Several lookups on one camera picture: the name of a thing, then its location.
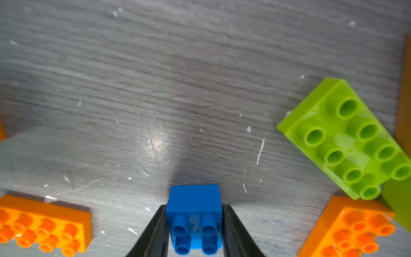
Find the lime green duplo brick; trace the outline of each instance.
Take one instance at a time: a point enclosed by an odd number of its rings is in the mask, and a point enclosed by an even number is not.
[[[411,178],[384,184],[382,202],[395,213],[395,220],[411,232]]]
[[[277,129],[352,199],[411,176],[410,159],[343,79],[325,79]]]

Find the blue lego brick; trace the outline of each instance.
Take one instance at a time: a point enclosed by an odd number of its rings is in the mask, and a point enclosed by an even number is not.
[[[218,185],[173,186],[166,216],[177,254],[202,249],[205,255],[213,255],[222,248],[223,210]]]

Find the lego stud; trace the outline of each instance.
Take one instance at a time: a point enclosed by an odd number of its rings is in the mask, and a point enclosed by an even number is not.
[[[183,215],[177,215],[171,225],[171,233],[175,237],[184,237],[188,232],[188,220]]]
[[[344,161],[344,153],[335,144],[322,144],[318,147],[317,156],[328,166],[335,166]]]
[[[177,237],[175,239],[175,252],[179,255],[187,255],[190,253],[191,237]]]
[[[12,224],[12,228],[19,234],[23,233],[33,224],[33,219],[26,214],[21,214]]]
[[[360,103],[354,97],[347,97],[343,94],[337,94],[331,97],[326,105],[329,114],[337,116],[340,119],[348,119],[357,114],[360,110]]]
[[[346,250],[353,247],[350,236],[345,230],[335,232],[332,236],[332,240],[334,244],[337,246],[337,248],[340,250]]]
[[[26,230],[17,240],[17,244],[23,248],[29,248],[34,241],[36,241],[37,235],[32,230]]]
[[[9,214],[6,211],[0,209],[0,227],[4,225],[10,219]]]
[[[36,228],[37,234],[40,236],[48,236],[55,229],[55,223],[49,219],[44,219],[40,226]]]
[[[203,236],[201,249],[205,255],[213,255],[217,253],[217,236]]]
[[[397,153],[397,147],[394,143],[377,137],[365,145],[364,151],[379,161],[388,161]]]
[[[361,181],[352,185],[351,188],[361,199],[372,200],[381,193],[379,185],[373,185],[374,183],[374,177],[371,174],[367,174]]]
[[[360,255],[355,249],[351,249],[344,253],[343,257],[360,257]]]
[[[405,153],[399,153],[391,161],[383,163],[381,170],[394,180],[404,180],[411,176],[411,162]]]
[[[380,236],[389,236],[395,231],[395,226],[381,214],[372,218],[369,221],[369,224],[373,228],[375,233]]]
[[[340,257],[339,253],[334,249],[333,246],[324,248],[321,254],[323,255],[323,257]]]
[[[77,235],[78,229],[73,224],[67,224],[63,232],[61,232],[61,239],[66,242],[71,242]]]
[[[343,160],[340,165],[336,166],[334,173],[339,176],[346,184],[357,183],[364,176],[364,172],[349,160]]]
[[[43,252],[52,252],[58,243],[58,238],[54,235],[50,235],[40,243],[40,249]]]
[[[359,235],[355,239],[355,244],[364,253],[373,253],[376,252],[379,248],[378,244],[369,236],[368,233]]]
[[[354,232],[362,231],[367,226],[362,215],[357,211],[352,211],[345,216],[344,222]]]
[[[77,240],[73,240],[63,247],[63,249],[61,250],[61,253],[66,257],[73,257],[76,254],[76,252],[79,250],[79,248],[80,248],[80,243]]]
[[[357,116],[348,122],[346,132],[355,139],[370,141],[378,135],[378,126],[370,119]]]
[[[15,234],[10,226],[4,225],[0,229],[0,243],[7,243]]]
[[[200,219],[200,228],[203,236],[214,236],[217,233],[217,221],[211,214],[205,214]]]
[[[317,146],[326,138],[326,132],[320,126],[306,123],[299,127],[297,135],[308,146]]]

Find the orange duplo brick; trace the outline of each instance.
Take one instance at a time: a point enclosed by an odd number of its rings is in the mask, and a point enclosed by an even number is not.
[[[0,123],[0,141],[3,141],[5,139],[6,139],[6,134],[4,133],[3,126]]]
[[[298,257],[359,257],[376,252],[377,236],[395,231],[394,213],[382,203],[333,196]]]
[[[5,195],[0,198],[0,243],[38,243],[43,252],[61,248],[64,256],[85,252],[92,240],[91,213]]]
[[[395,139],[404,152],[411,157],[411,34],[408,35],[399,93]]]

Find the tabletop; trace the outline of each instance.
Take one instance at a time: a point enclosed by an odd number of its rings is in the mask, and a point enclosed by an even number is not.
[[[296,256],[339,188],[275,126],[336,77],[392,132],[410,31],[409,0],[3,0],[0,193],[91,210],[76,256],[123,257],[171,186],[218,184],[267,257]],[[410,256],[395,224],[368,256]]]

